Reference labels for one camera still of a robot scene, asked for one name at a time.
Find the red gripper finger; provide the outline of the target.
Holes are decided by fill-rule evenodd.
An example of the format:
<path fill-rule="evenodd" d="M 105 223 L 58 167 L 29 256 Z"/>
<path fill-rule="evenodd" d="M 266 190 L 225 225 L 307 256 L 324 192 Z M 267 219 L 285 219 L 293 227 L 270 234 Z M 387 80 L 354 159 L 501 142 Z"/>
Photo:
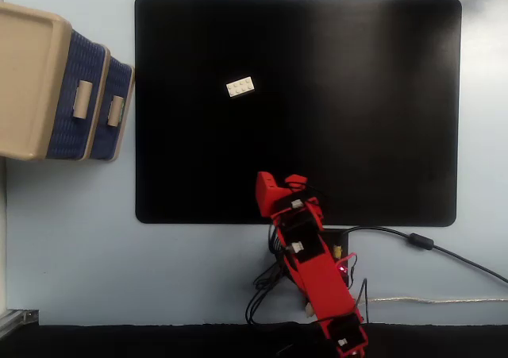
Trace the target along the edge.
<path fill-rule="evenodd" d="M 307 189 L 307 181 L 308 179 L 301 175 L 290 175 L 284 180 L 285 187 L 289 190 L 295 191 L 304 191 Z"/>
<path fill-rule="evenodd" d="M 280 187 L 271 173 L 260 171 L 256 177 L 256 201 L 262 217 L 274 217 L 291 208 L 292 191 Z"/>

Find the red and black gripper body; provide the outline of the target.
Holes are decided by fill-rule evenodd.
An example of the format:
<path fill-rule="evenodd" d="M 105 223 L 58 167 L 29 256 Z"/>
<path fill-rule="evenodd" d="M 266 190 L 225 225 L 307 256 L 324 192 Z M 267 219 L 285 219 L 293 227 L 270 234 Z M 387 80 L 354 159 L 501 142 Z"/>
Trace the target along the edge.
<path fill-rule="evenodd" d="M 317 231 L 324 229 L 320 203 L 307 191 L 296 191 L 277 199 L 271 209 L 271 220 L 280 230 L 289 231 L 305 224 Z"/>

